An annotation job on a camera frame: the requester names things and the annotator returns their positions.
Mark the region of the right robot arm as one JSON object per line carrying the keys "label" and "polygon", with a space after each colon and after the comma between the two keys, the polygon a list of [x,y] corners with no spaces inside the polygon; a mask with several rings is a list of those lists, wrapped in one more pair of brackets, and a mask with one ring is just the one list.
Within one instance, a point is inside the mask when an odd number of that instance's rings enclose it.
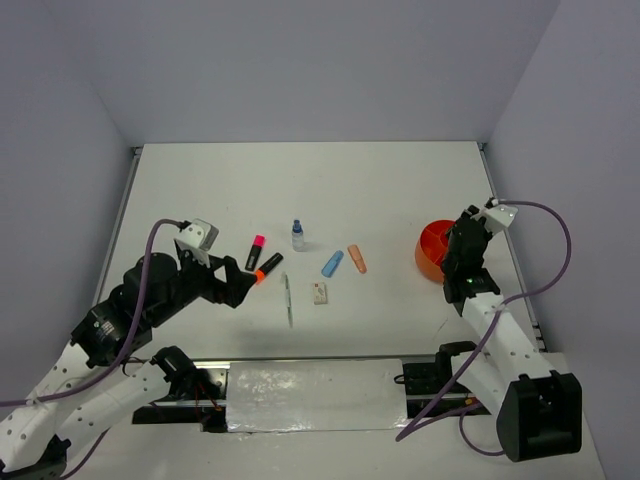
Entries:
{"label": "right robot arm", "polygon": [[446,233],[441,270],[446,301],[478,334],[468,352],[439,362],[436,383],[469,390],[496,420],[499,444],[513,462],[573,454],[582,447],[582,388],[560,373],[521,329],[484,266],[489,241],[514,221],[521,203],[491,199],[470,206]]}

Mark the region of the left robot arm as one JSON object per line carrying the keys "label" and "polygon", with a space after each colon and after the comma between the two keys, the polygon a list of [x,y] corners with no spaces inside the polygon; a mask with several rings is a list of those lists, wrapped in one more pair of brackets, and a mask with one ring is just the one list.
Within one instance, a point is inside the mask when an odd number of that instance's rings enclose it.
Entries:
{"label": "left robot arm", "polygon": [[154,329],[195,300],[236,308],[257,281],[229,256],[199,262],[181,249],[176,257],[140,258],[89,310],[51,370],[2,421],[2,478],[67,479],[67,463],[79,450],[142,406],[197,393],[214,399],[219,386],[177,346],[161,348],[117,384],[101,384],[151,342]]}

